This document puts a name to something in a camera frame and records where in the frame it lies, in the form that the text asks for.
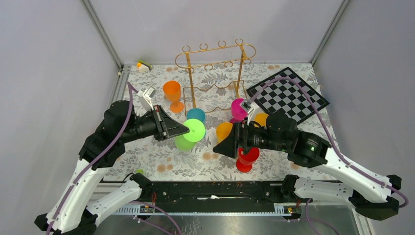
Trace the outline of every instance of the orange goblet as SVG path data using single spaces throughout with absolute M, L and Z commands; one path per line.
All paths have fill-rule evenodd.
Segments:
M 176 81 L 166 82 L 163 86 L 164 94 L 166 98 L 172 103 L 170 105 L 170 110 L 174 113 L 179 113 L 184 109 L 183 102 L 180 102 L 180 97 L 182 96 L 182 90 L 180 84 Z

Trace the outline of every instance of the blue cup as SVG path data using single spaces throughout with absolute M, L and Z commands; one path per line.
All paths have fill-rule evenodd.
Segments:
M 203 123 L 203 125 L 205 125 L 205 129 L 206 129 L 206 122 L 205 122 L 206 114 L 202 109 L 193 108 L 193 109 L 189 110 L 186 114 L 186 118 L 187 118 L 187 120 L 194 118 L 194 119 L 197 119 L 197 120 L 201 121 Z

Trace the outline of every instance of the yellow cup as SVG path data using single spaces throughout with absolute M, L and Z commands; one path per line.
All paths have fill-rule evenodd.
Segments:
M 266 113 L 259 113 L 255 116 L 255 121 L 259 123 L 261 126 L 267 126 L 267 117 L 269 115 Z
M 224 122 L 216 128 L 216 136 L 218 143 L 222 142 L 231 133 L 233 124 L 230 122 Z

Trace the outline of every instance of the cable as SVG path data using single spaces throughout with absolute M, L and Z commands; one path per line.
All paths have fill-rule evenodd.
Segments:
M 288 223 L 293 223 L 293 222 L 300 222 L 300 221 L 307 221 L 307 219 L 306 218 L 302 218 L 302 219 L 288 219 L 288 220 L 277 220 L 278 222 L 288 222 Z M 333 227 L 333 225 L 331 225 L 331 224 L 329 224 L 329 223 L 327 223 L 326 221 L 324 221 L 324 220 L 321 220 L 321 219 L 312 219 L 312 218 L 310 218 L 310 221 L 312 221 L 312 222 L 317 222 L 317 223 L 321 223 L 321 224 L 324 224 L 324 225 L 326 225 L 327 227 L 329 227 L 329 228 L 331 228 L 337 235 L 340 235 L 340 233 L 339 233 L 339 231 L 337 231 L 334 227 Z
M 165 232 L 165 233 L 167 233 L 167 234 L 169 234 L 169 235 L 174 235 L 174 234 L 172 234 L 172 233 L 168 232 L 166 229 L 164 229 L 164 228 L 162 228 L 162 227 L 160 227 L 160 226 L 158 226 L 158 225 L 156 225 L 156 224 L 153 224 L 153 223 L 151 223 L 151 222 L 148 222 L 148 221 L 146 221 L 146 220 L 144 220 L 144 219 L 140 219 L 140 218 L 138 218 L 137 220 L 138 220 L 138 222 L 139 222 L 139 223 L 140 223 L 140 222 L 144 222 L 144 223 L 146 223 L 146 224 L 148 224 L 148 225 L 151 225 L 151 226 L 153 226 L 153 227 L 155 227 L 155 228 L 157 228 L 157 229 L 159 229 L 159 230 L 161 230 L 161 231 L 163 231 L 163 232 Z
M 156 192 L 153 192 L 153 193 L 151 194 L 151 204 L 152 204 L 152 205 L 154 205 L 154 203 L 155 203 L 156 199 L 157 199 L 157 194 L 156 194 Z
M 254 126 L 255 126 L 255 125 L 257 125 L 257 127 L 262 128 L 261 124 L 259 124 L 259 123 L 258 123 L 258 122 L 256 122 L 256 121 L 250 121 L 250 122 L 249 122 L 249 124 L 251 124 L 251 123 L 252 123 Z
M 305 218 L 307 219 L 307 222 L 310 225 L 310 227 L 313 229 L 313 231 L 318 235 L 322 235 L 321 233 L 319 233 L 319 231 L 317 231 L 316 227 L 314 227 L 314 225 L 311 223 L 310 216 L 308 216 L 308 204 L 310 203 L 310 201 L 311 201 L 311 198 L 309 198 L 307 200 L 307 203 L 305 204 Z
M 65 192 L 64 196 L 62 197 L 61 202 L 56 208 L 55 214 L 53 214 L 52 216 L 52 221 L 49 223 L 46 229 L 46 235 L 50 234 L 50 230 L 52 229 L 52 226 L 55 223 L 56 218 L 61 212 L 63 205 L 68 199 L 73 188 L 78 184 L 81 177 L 85 174 L 85 172 L 87 172 L 88 169 L 90 169 L 97 161 L 99 161 L 114 146 L 114 144 L 118 141 L 118 139 L 121 137 L 122 133 L 124 132 L 125 128 L 127 127 L 128 121 L 130 120 L 131 111 L 133 110 L 133 92 L 132 92 L 133 86 L 129 82 L 127 83 L 127 85 L 128 85 L 128 93 L 130 94 L 130 103 L 128 105 L 128 113 L 127 113 L 127 117 L 125 118 L 124 124 L 122 125 L 121 129 L 119 130 L 118 134 L 115 136 L 113 141 L 104 149 L 104 151 L 102 151 L 92 162 L 90 162 L 73 180 L 72 185 Z
M 132 89 L 135 93 L 138 93 L 138 90 L 137 90 L 135 87 L 133 87 L 133 85 L 131 85 L 131 83 L 130 83 L 130 82 L 128 82 L 128 84 L 130 84 L 131 89 Z
M 301 204 L 301 200 L 299 198 L 297 198 L 296 207 L 294 207 L 294 208 L 298 208 L 300 206 L 300 204 Z
M 121 182 L 121 185 L 124 183 L 124 182 L 126 182 L 125 180 L 128 178 L 128 176 L 130 176 L 130 175 L 134 175 L 134 173 L 128 173 L 128 175 L 126 175 L 125 177 L 124 177 L 124 179 L 122 180 L 122 182 Z
M 336 152 L 337 156 L 343 161 L 344 164 L 349 165 L 350 168 L 354 169 L 355 171 L 357 171 L 358 173 L 360 173 L 361 175 L 365 176 L 366 178 L 372 180 L 373 182 L 379 184 L 382 187 L 386 187 L 388 189 L 390 189 L 393 192 L 396 192 L 396 194 L 398 194 L 399 196 L 401 196 L 404 200 L 404 203 L 402 205 L 399 206 L 399 208 L 403 208 L 405 206 L 407 206 L 409 204 L 409 199 L 407 196 L 405 196 L 402 192 L 400 192 L 399 190 L 395 189 L 392 186 L 387 185 L 386 183 L 373 178 L 372 176 L 370 176 L 369 174 L 367 174 L 366 172 L 362 171 L 361 169 L 355 167 L 354 165 L 350 164 L 350 162 L 348 160 L 346 160 L 344 158 L 344 156 L 341 154 L 340 150 L 337 148 L 333 137 L 330 135 L 327 126 L 325 124 L 325 122 L 323 121 L 323 118 L 321 116 L 321 114 L 319 113 L 319 111 L 317 110 L 316 106 L 313 104 L 313 102 L 310 99 L 310 96 L 307 94 L 307 92 L 305 92 L 305 90 L 293 79 L 291 79 L 290 77 L 278 77 L 278 78 L 274 78 L 270 81 L 268 81 L 264 86 L 262 86 L 262 88 L 257 91 L 249 100 L 249 104 L 251 104 L 258 96 L 259 94 L 261 94 L 261 92 L 267 88 L 268 86 L 270 86 L 272 83 L 280 81 L 280 80 L 288 80 L 290 82 L 292 82 L 295 86 L 298 87 L 298 89 L 303 93 L 303 95 L 305 96 L 305 98 L 307 99 L 307 101 L 311 104 L 311 107 L 313 108 L 314 112 L 316 112 L 317 117 L 319 118 L 320 123 L 323 126 L 324 132 L 326 133 L 328 140 L 330 141 L 331 146 L 333 147 L 334 152 Z
M 173 224 L 174 224 L 174 226 L 176 226 L 176 228 L 177 228 L 177 230 L 179 231 L 179 234 L 180 235 L 182 235 L 183 233 L 182 233 L 182 230 L 180 229 L 180 227 L 179 227 L 179 225 L 176 223 L 176 221 L 174 221 L 174 219 L 167 213 L 167 212 L 165 212 L 163 209 L 161 209 L 160 207 L 157 207 L 157 206 L 154 206 L 154 205 L 151 205 L 151 204 L 148 204 L 148 203 L 146 203 L 146 202 L 141 202 L 141 201 L 133 201 L 132 203 L 140 203 L 140 204 L 143 204 L 143 205 L 146 205 L 146 206 L 149 206 L 149 207 L 152 207 L 152 208 L 154 208 L 154 209 L 158 209 L 159 211 L 161 211 L 163 214 L 165 214 L 166 216 L 167 216 L 167 218 L 169 218 L 170 220 L 171 220 L 171 222 L 173 222 Z

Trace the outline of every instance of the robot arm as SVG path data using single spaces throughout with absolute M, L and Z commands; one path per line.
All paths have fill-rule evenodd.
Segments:
M 345 165 L 326 140 L 313 133 L 298 130 L 296 121 L 288 118 L 283 111 L 268 116 L 266 125 L 261 127 L 254 121 L 248 124 L 247 119 L 235 123 L 229 136 L 215 146 L 213 151 L 231 158 L 237 157 L 239 147 L 243 148 L 244 153 L 251 147 L 287 152 L 288 160 L 293 163 L 323 171 L 343 182 L 339 186 L 335 183 L 308 180 L 306 183 L 303 178 L 297 177 L 293 180 L 288 177 L 290 180 L 286 178 L 284 182 L 289 185 L 285 188 L 291 197 L 342 201 L 347 205 L 353 205 L 358 213 L 377 220 L 398 213 L 399 202 L 391 197 L 390 189 L 381 187 L 351 169 L 349 165 Z M 397 190 L 400 189 L 401 178 L 398 176 L 382 176 L 349 158 L 346 159 L 366 174 Z
M 80 172 L 97 158 L 117 135 L 126 120 L 128 106 L 128 101 L 116 101 L 113 103 L 104 113 L 104 120 L 96 131 L 87 137 L 79 152 L 80 157 L 72 179 L 65 190 L 66 193 L 61 196 L 56 206 L 49 213 L 39 215 L 35 220 L 35 224 L 42 231 L 46 231 L 52 222 L 51 227 L 54 235 L 81 235 L 94 231 L 97 225 L 113 211 L 139 198 L 142 195 L 143 185 L 147 183 L 145 180 L 138 180 L 139 176 L 134 175 L 135 177 L 132 177 L 131 181 L 120 187 L 120 189 L 101 200 L 88 204 L 98 183 L 114 165 L 116 159 L 125 152 L 124 144 L 148 136 L 154 136 L 156 140 L 163 141 L 189 132 L 187 127 L 169 117 L 160 105 L 154 105 L 141 117 L 137 116 L 134 109 L 132 109 L 127 127 L 119 141 L 101 159 L 93 164 L 81 176 L 78 183 L 74 185 L 73 182 L 75 178 L 79 177 Z M 62 208 L 56 219 L 53 219 L 62 201 L 64 201 Z

